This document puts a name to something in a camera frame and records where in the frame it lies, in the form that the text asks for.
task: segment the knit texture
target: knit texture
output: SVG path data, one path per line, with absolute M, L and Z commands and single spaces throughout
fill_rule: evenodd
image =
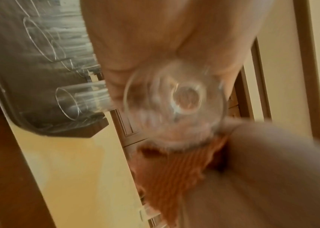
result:
M 176 226 L 181 196 L 204 178 L 202 172 L 209 165 L 221 161 L 226 142 L 227 137 L 217 136 L 202 146 L 179 152 L 150 144 L 137 148 L 129 161 L 136 186 L 170 227 Z

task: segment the orange knitted fabric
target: orange knitted fabric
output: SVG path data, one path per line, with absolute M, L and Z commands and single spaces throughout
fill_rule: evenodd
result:
M 227 137 L 217 136 L 188 151 L 169 152 L 153 145 L 137 148 L 129 165 L 137 188 L 149 205 L 161 212 L 170 227 L 176 226 L 181 196 L 203 178 L 202 171 L 221 157 Z

